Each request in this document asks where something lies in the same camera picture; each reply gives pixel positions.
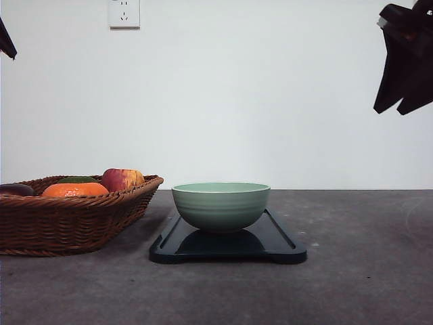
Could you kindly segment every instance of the black plastic tray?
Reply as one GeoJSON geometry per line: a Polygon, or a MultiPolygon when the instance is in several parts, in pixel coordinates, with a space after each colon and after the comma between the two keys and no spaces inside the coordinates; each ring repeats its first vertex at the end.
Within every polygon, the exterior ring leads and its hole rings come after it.
{"type": "Polygon", "coordinates": [[[285,231],[269,209],[253,225],[230,234],[204,232],[175,213],[150,247],[149,258],[163,264],[215,259],[268,259],[296,264],[306,260],[306,249],[285,231]]]}

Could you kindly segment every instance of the wicker basket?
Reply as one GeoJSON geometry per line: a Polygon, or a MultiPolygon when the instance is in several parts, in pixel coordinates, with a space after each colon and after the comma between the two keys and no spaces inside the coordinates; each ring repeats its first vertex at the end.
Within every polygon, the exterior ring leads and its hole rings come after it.
{"type": "MultiPolygon", "coordinates": [[[[66,176],[21,183],[37,195],[66,176]]],[[[92,176],[100,181],[101,176],[92,176]]],[[[141,218],[158,186],[157,175],[129,190],[101,196],[48,198],[0,197],[0,255],[53,257],[100,249],[126,226],[141,218]]]]}

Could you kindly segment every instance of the concrete tabletop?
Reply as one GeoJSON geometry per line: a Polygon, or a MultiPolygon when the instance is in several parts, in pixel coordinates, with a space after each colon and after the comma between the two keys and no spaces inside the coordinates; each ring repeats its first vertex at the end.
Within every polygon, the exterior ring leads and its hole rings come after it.
{"type": "Polygon", "coordinates": [[[1,325],[433,324],[433,191],[273,190],[269,207],[304,263],[149,261],[174,209],[159,190],[100,251],[0,257],[1,325]]]}

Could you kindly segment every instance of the orange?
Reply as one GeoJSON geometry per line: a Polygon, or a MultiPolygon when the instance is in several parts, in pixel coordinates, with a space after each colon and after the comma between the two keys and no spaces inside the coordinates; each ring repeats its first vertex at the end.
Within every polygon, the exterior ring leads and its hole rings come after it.
{"type": "Polygon", "coordinates": [[[60,183],[48,186],[41,196],[67,197],[108,194],[108,190],[99,183],[60,183]]]}

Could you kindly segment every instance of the bowl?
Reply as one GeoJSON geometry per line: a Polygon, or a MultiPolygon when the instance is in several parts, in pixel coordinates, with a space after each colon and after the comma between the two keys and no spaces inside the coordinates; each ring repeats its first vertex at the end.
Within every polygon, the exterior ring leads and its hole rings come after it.
{"type": "Polygon", "coordinates": [[[255,183],[193,183],[172,188],[179,214],[207,232],[236,232],[265,211],[270,187],[255,183]]]}

